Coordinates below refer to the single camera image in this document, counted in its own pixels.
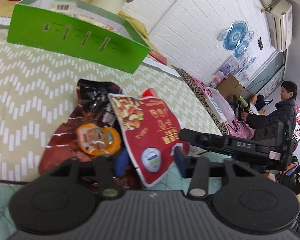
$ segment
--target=black puffer jacket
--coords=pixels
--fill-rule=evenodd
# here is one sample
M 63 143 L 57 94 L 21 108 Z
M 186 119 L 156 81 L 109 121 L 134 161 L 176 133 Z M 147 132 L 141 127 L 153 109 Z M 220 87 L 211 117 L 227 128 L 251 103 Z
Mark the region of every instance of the black puffer jacket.
M 287 99 L 285 101 L 276 103 L 275 107 L 277 108 L 277 110 L 273 111 L 267 116 L 249 114 L 246 120 L 246 124 L 248 124 L 251 128 L 256 129 L 259 126 L 265 125 L 273 121 L 279 120 L 285 123 L 285 121 L 289 119 L 291 122 L 291 128 L 293 132 L 297 122 L 297 111 L 294 107 L 295 104 L 296 101 L 294 99 Z

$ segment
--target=green box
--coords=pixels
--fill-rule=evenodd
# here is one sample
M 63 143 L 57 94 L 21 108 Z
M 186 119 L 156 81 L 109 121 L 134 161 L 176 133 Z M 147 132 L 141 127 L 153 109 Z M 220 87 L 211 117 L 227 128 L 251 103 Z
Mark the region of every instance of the green box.
M 114 27 L 120 34 L 50 9 L 74 2 L 74 12 Z M 134 73 L 150 48 L 125 19 L 81 0 L 22 0 L 15 5 L 8 42 L 46 49 Z

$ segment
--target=beige tablecloth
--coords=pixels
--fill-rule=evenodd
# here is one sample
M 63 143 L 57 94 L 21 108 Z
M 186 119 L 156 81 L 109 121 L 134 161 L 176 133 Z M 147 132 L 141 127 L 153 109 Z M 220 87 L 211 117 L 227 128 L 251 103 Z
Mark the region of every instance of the beige tablecloth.
M 31 181 L 44 147 L 76 104 L 76 83 L 111 81 L 125 94 L 155 88 L 184 128 L 221 134 L 182 80 L 140 66 L 129 74 L 86 60 L 6 42 L 0 29 L 0 180 Z

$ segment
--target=teal tiled surface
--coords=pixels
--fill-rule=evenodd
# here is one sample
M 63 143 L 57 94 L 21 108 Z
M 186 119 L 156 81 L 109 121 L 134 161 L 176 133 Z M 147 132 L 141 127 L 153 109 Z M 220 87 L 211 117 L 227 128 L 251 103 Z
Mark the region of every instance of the teal tiled surface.
M 209 158 L 211 162 L 223 162 L 224 159 L 229 158 L 214 152 L 207 152 L 203 156 Z M 159 183 L 147 190 L 183 190 L 186 193 L 190 180 L 183 179 L 177 166 L 173 165 Z M 0 184 L 0 240 L 6 240 L 16 231 L 8 211 L 8 203 L 12 195 L 20 188 L 21 186 Z M 220 188 L 220 178 L 209 178 L 209 194 L 216 193 Z

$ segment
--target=woman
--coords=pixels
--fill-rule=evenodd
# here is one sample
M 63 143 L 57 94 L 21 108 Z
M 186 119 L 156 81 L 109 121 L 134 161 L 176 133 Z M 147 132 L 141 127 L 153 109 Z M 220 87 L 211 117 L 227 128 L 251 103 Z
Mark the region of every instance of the woman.
M 275 104 L 277 110 L 267 116 L 243 112 L 242 119 L 253 129 L 276 120 L 285 123 L 285 120 L 288 119 L 291 122 L 293 132 L 297 122 L 297 111 L 294 107 L 296 104 L 297 93 L 298 87 L 294 82 L 284 81 L 281 85 L 281 101 Z

